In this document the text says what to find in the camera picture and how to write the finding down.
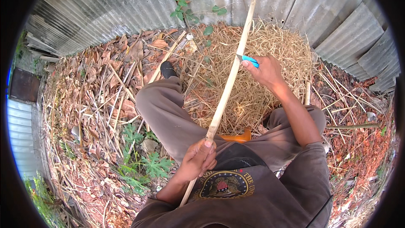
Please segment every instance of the hand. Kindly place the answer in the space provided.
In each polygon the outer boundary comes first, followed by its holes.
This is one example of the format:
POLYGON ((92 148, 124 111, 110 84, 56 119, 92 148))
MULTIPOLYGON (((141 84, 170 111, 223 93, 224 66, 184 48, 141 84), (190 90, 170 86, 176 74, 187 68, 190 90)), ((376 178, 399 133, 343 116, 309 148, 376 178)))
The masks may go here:
POLYGON ((176 172, 176 177, 180 181, 191 181, 202 176, 205 171, 213 169, 217 164, 215 159, 217 145, 215 142, 205 141, 201 139, 191 145, 184 155, 183 162, 179 170, 176 172))
POLYGON ((242 65, 252 74, 257 82, 269 88, 273 93, 280 85, 286 83, 281 76, 280 63, 276 58, 268 55, 265 57, 253 56, 253 59, 259 63, 259 68, 254 67, 247 60, 243 60, 242 65))

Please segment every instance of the black cable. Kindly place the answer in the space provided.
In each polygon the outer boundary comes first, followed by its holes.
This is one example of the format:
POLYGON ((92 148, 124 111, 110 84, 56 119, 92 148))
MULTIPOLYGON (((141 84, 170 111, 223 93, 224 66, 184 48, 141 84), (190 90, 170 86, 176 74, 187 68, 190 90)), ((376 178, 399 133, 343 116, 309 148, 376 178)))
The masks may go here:
POLYGON ((327 202, 322 206, 321 210, 318 211, 318 213, 313 217, 313 219, 309 222, 309 224, 308 224, 305 228, 308 228, 308 227, 313 223, 313 221, 315 221, 315 219, 319 216, 319 214, 321 214, 322 210, 324 210, 324 208, 328 205, 329 201, 330 201, 332 198, 333 198, 333 195, 331 195, 331 196, 328 198, 327 202))

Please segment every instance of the orange object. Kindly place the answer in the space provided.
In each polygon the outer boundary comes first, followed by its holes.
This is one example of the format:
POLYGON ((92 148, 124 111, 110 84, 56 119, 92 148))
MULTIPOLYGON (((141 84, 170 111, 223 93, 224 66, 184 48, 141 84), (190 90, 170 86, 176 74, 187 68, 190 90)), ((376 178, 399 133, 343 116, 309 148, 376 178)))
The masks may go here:
POLYGON ((236 135, 236 136, 220 135, 220 137, 222 137, 225 141, 229 141, 229 142, 236 141, 241 144, 243 144, 247 141, 250 141, 252 139, 250 127, 245 127, 242 135, 236 135))

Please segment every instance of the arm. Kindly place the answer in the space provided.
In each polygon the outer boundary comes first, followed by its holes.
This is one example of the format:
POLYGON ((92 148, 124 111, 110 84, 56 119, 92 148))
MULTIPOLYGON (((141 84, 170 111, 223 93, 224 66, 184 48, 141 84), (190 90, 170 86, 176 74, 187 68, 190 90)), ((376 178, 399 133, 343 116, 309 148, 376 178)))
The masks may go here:
POLYGON ((321 136, 311 115, 281 76, 280 63, 270 55, 253 58, 259 63, 259 68, 255 68, 249 61, 243 61, 242 65, 281 102, 297 142, 302 147, 321 142, 321 136))
POLYGON ((178 206, 190 181, 197 176, 202 176, 206 170, 213 169, 217 164, 215 148, 215 142, 211 145, 210 142, 205 142, 204 139, 191 145, 183 158, 179 170, 167 185, 156 194, 156 198, 178 206))

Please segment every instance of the blue utility knife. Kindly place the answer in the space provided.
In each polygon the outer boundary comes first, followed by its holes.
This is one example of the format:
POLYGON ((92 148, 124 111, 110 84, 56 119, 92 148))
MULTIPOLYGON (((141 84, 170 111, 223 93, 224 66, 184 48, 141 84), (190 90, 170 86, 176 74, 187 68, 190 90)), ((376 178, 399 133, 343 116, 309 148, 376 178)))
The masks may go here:
POLYGON ((239 58, 239 60, 240 60, 241 62, 242 62, 243 60, 250 61, 250 62, 253 64, 254 67, 259 68, 259 63, 258 63, 255 59, 253 59, 253 58, 251 58, 251 57, 247 57, 247 56, 245 56, 245 55, 241 56, 241 55, 239 55, 239 54, 236 54, 236 56, 239 58))

